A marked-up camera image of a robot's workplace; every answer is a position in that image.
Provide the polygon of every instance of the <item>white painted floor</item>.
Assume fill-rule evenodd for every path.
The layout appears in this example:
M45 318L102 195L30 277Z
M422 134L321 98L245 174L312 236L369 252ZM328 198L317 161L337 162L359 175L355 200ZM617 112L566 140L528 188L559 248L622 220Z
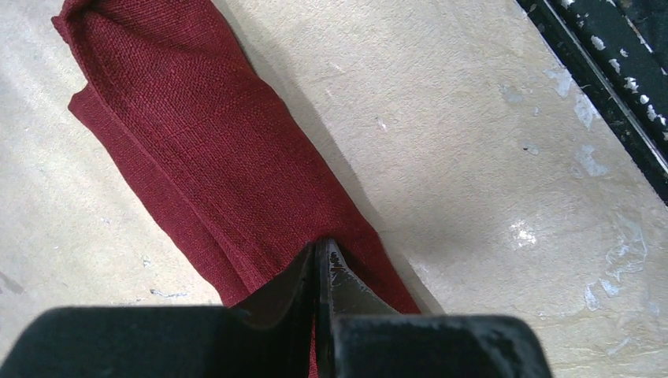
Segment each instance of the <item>white painted floor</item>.
M424 308L668 376L666 207L513 0L216 3ZM219 301L66 110L60 5L0 0L0 356L55 306Z

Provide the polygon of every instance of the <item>concrete floor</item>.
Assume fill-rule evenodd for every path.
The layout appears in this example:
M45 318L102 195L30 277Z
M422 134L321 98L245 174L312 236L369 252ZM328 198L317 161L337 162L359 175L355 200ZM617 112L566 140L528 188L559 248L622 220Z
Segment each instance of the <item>concrete floor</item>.
M290 1L215 2L424 308L668 376L666 207L513 0ZM54 306L219 302L66 110L60 5L0 0L0 358Z

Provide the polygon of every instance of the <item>paint stain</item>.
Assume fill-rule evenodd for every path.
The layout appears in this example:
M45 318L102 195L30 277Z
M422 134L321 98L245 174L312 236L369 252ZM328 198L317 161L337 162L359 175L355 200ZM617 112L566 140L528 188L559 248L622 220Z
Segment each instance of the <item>paint stain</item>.
M658 117L658 116L659 115L656 113L656 110L654 110L654 106L653 105L648 105L648 118L649 118L649 120L654 121L656 119L656 117Z
M587 288L584 290L584 303L589 311L596 311L601 308L599 299L592 292L592 285L587 285Z
M606 275L621 282L622 273L636 273L643 270L648 247L638 223L618 215L615 228L618 245L606 254Z
M517 104L524 99L521 92L511 85L502 85L499 88L499 93L503 96L503 99L510 104Z
M545 75L550 79L557 80L557 87L555 91L560 97L567 97L570 90L570 84L573 82L573 77L567 69L548 69L544 71Z
M612 356L613 354L616 354L617 352L620 351L621 348L625 347L626 344L629 343L629 341L631 341L631 338L630 338L630 337L625 337L625 338L622 340L622 342L619 343L617 346L613 346L613 347L611 347L610 349L606 350L607 355L608 355L608 356Z
M150 289L149 292L152 295L157 295L158 297L163 297L163 298L179 298L179 297L187 297L188 295L188 293L165 294L162 291L156 289Z
M592 44L598 51L603 51L605 50L605 43L603 43L603 40L595 35L592 35Z
M622 68L622 65L619 64L619 62L617 61L617 59L610 59L610 60L607 61L607 62L610 63L610 65L612 66L612 68L614 69L614 71L615 71L616 73L619 73L619 70Z
M533 228L528 226L526 220L520 220L510 226L510 233L519 247L535 245L538 242Z
M631 90L631 93L638 93L638 83L636 82L635 77L626 77L624 78L626 80L626 84L624 84L624 88Z
M521 143L521 147L524 151L526 151L526 152L528 152L528 153L530 153L531 155L534 155L534 156L538 155L538 153L540 152L540 149L538 148L538 146L529 142L528 140L523 140L522 143Z
M383 129L384 132L388 130L388 126L385 124L385 121L382 118L376 117L376 123L378 126L380 126L380 128Z
M5 287L14 294L21 295L25 292L25 289L15 280L9 278L5 273L0 272L0 280L5 284Z
M587 174L591 177L598 177L608 173L610 170L608 167L601 165L594 160L592 153L595 151L593 146L584 145L575 154L576 160L582 165Z
M582 93L577 94L573 111L577 115L577 119L580 120L588 130L592 128L592 121L594 118L601 118L599 111L594 104L589 101L589 97Z
M614 286L610 281L604 280L603 278L599 280L601 286L605 290L608 297L616 297L619 295L619 287Z
M582 171L576 166L570 167L570 174L573 175L573 177L576 179L582 179L585 177L585 175L582 174Z

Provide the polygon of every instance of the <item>folded fabric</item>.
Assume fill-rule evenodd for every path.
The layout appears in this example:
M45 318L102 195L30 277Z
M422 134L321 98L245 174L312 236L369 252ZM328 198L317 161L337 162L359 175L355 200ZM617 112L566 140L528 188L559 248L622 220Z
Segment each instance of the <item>folded fabric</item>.
M70 110L232 306L332 237L403 313L418 308L284 103L205 0L68 0L53 19L88 85Z

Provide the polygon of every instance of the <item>red fabric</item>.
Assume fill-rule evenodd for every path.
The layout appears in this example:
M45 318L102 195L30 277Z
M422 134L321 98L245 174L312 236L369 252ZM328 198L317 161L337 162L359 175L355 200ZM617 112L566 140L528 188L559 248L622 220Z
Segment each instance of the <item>red fabric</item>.
M53 19L88 85L70 110L231 306L333 237L383 300L417 313L378 235L204 0L68 0Z

